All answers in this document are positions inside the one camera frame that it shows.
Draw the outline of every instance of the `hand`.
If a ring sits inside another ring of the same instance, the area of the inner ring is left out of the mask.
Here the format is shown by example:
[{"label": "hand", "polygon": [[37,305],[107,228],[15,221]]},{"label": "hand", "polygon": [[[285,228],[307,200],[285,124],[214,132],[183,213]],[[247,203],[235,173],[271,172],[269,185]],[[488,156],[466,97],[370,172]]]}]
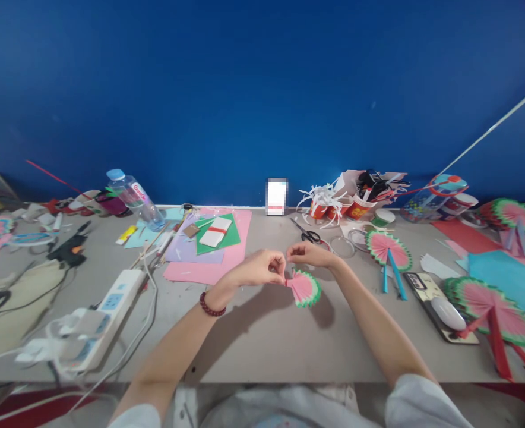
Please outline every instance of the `hand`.
[{"label": "hand", "polygon": [[259,250],[230,270],[220,282],[240,285],[280,284],[284,285],[286,260],[280,251]]},{"label": "hand", "polygon": [[291,263],[306,263],[317,268],[331,268],[336,255],[308,241],[302,241],[291,246],[286,252],[286,258]]}]

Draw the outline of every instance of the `black scissors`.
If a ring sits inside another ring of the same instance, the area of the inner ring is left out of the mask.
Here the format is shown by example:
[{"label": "black scissors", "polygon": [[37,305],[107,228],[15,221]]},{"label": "black scissors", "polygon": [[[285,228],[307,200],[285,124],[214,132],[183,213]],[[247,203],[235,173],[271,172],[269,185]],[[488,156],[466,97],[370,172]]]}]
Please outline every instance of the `black scissors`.
[{"label": "black scissors", "polygon": [[322,239],[320,239],[320,235],[318,235],[316,232],[307,231],[302,229],[302,226],[300,226],[294,219],[290,219],[292,222],[296,225],[297,228],[299,228],[302,231],[302,241],[310,241],[313,244],[319,244],[322,242]]}]

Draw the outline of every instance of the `red bead bracelet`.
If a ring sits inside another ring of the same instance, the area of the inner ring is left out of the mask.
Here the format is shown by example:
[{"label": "red bead bracelet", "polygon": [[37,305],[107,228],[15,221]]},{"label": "red bead bracelet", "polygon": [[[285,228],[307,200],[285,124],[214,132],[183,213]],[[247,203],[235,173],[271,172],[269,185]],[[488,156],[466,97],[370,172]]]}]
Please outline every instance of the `red bead bracelet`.
[{"label": "red bead bracelet", "polygon": [[207,313],[209,316],[219,317],[223,314],[225,314],[225,311],[227,310],[227,307],[224,307],[223,310],[220,310],[219,312],[215,312],[213,309],[209,308],[207,306],[207,303],[205,303],[205,296],[207,295],[206,292],[201,293],[201,297],[199,298],[199,303],[201,304],[201,307]]}]

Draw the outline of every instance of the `white computer mouse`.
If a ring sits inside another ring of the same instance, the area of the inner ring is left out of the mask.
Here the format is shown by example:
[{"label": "white computer mouse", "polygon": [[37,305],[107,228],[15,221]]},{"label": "white computer mouse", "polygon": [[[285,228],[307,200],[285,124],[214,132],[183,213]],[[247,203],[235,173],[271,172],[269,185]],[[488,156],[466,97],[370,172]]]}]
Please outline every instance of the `white computer mouse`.
[{"label": "white computer mouse", "polygon": [[431,300],[431,306],[441,321],[451,329],[460,331],[466,328],[466,321],[447,299],[435,297]]}]

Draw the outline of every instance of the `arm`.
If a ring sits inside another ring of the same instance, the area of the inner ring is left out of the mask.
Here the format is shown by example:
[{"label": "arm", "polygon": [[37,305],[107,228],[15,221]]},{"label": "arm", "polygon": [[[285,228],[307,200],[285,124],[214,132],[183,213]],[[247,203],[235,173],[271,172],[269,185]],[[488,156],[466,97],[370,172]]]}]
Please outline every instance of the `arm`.
[{"label": "arm", "polygon": [[423,376],[438,384],[401,327],[344,260],[307,242],[289,248],[287,259],[292,263],[307,263],[330,270],[392,388],[401,375],[408,373]]},{"label": "arm", "polygon": [[[259,251],[222,277],[207,293],[205,303],[214,311],[220,311],[241,285],[268,282],[284,285],[285,266],[282,253]],[[191,308],[146,358],[110,422],[129,408],[144,403],[153,405],[163,420],[178,382],[216,321],[217,318],[205,313],[199,303]]]}]

